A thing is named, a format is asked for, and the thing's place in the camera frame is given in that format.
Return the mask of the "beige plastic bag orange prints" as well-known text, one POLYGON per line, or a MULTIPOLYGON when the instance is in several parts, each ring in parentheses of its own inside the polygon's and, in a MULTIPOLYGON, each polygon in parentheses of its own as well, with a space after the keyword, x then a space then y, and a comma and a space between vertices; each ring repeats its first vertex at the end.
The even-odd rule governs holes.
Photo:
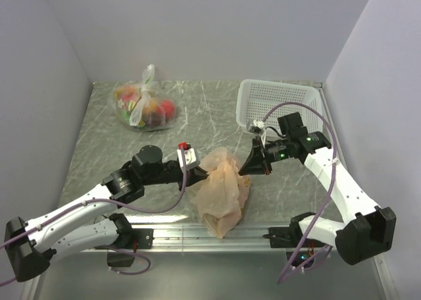
POLYGON ((200 168, 207 171, 208 176, 191 186, 191 202, 210 233, 222 239, 243 217, 251 178, 239 175, 241 163, 225 147, 206 155, 200 168))

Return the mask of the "white perforated plastic basket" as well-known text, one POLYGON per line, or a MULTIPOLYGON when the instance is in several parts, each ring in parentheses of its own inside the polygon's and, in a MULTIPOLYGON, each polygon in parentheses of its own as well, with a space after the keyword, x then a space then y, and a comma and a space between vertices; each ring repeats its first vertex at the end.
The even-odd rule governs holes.
POLYGON ((309 132, 323 130, 323 121, 313 112, 294 105, 294 103, 301 103, 322 114, 322 100, 316 88, 264 80, 247 79, 240 83, 236 104, 236 122, 246 133, 246 125, 250 119, 261 120, 273 107, 285 102, 290 104, 274 111, 266 120, 266 125, 274 127, 279 132, 278 118, 298 112, 309 132))

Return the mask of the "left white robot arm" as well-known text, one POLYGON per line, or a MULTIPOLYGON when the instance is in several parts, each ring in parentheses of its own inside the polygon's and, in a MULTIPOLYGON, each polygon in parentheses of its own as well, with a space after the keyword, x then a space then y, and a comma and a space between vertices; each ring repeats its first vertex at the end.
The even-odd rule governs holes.
POLYGON ((134 230, 123 214, 116 213, 117 209, 133 209, 132 202, 143 197, 147 186, 175 183, 183 193, 207 179, 194 148, 181 143, 177 156, 164 162, 162 150, 147 145, 72 202, 37 218, 24 220, 18 216, 8 221, 1 248, 9 258, 14 280, 31 280, 45 272, 51 261, 85 249, 129 246, 134 230))

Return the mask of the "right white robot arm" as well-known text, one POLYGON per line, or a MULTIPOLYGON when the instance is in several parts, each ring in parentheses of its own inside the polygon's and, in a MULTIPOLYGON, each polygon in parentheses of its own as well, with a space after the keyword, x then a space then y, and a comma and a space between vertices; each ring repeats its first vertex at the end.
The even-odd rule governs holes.
POLYGON ((252 147, 239 173, 269 175, 272 164, 297 159, 329 191, 328 200, 342 220, 336 222, 305 212, 294 216, 285 234, 274 233, 284 247, 304 247, 310 241, 330 245, 350 265, 391 249, 397 221, 394 211, 382 208, 355 182, 322 132, 309 132, 297 112, 278 118, 282 138, 264 141, 262 122, 254 122, 252 147))

